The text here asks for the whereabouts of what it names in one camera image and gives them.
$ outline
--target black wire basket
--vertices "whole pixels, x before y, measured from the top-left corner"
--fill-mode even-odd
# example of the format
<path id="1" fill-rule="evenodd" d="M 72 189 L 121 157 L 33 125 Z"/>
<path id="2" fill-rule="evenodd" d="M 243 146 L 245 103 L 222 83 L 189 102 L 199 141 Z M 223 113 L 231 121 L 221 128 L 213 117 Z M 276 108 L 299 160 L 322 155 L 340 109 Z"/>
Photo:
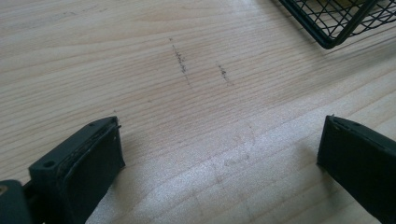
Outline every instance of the black wire basket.
<path id="1" fill-rule="evenodd" d="M 396 20 L 395 0 L 279 0 L 325 49 Z"/>

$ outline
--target wooden table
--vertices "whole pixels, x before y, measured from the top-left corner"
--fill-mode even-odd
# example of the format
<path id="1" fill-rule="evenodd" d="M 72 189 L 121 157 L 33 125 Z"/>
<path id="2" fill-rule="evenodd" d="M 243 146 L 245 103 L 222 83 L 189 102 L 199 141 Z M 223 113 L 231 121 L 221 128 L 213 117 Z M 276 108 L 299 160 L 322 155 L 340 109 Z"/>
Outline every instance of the wooden table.
<path id="1" fill-rule="evenodd" d="M 325 50 L 277 1 L 3 0 L 0 177 L 118 116 L 88 223 L 378 223 L 316 156 L 330 114 L 396 139 L 395 39 Z"/>

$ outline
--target wood grain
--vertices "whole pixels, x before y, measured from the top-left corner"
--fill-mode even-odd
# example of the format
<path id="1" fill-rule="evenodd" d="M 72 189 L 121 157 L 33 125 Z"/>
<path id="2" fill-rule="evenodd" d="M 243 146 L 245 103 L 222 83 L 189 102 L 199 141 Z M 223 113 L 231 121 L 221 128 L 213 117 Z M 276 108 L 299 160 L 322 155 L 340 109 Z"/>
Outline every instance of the wood grain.
<path id="1" fill-rule="evenodd" d="M 325 50 L 277 1 L 1 1 L 0 177 L 118 116 L 88 223 L 377 223 L 316 155 L 329 114 L 396 139 L 395 36 Z"/>

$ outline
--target black object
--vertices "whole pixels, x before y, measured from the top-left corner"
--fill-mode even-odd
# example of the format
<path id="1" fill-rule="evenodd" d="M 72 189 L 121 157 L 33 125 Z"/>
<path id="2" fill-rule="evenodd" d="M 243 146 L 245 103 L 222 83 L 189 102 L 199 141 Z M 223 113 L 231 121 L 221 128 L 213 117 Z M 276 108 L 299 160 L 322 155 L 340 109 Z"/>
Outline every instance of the black object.
<path id="1" fill-rule="evenodd" d="M 318 165 L 382 223 L 396 223 L 396 142 L 363 125 L 328 116 Z"/>
<path id="2" fill-rule="evenodd" d="M 86 125 L 29 167 L 31 181 L 0 182 L 0 223 L 85 223 L 125 163 L 117 117 Z"/>
<path id="3" fill-rule="evenodd" d="M 279 0 L 325 49 L 395 21 L 395 0 Z"/>

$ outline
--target light wood surface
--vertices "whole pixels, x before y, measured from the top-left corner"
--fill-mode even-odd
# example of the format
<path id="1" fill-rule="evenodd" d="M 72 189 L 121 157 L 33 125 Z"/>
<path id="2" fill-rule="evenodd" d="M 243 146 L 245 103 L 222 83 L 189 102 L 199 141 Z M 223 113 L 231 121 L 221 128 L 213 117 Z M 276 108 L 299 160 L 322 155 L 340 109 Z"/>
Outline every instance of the light wood surface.
<path id="1" fill-rule="evenodd" d="M 330 114 L 396 139 L 395 36 L 325 50 L 268 0 L 2 0 L 0 178 L 118 116 L 88 223 L 378 223 L 316 156 Z"/>

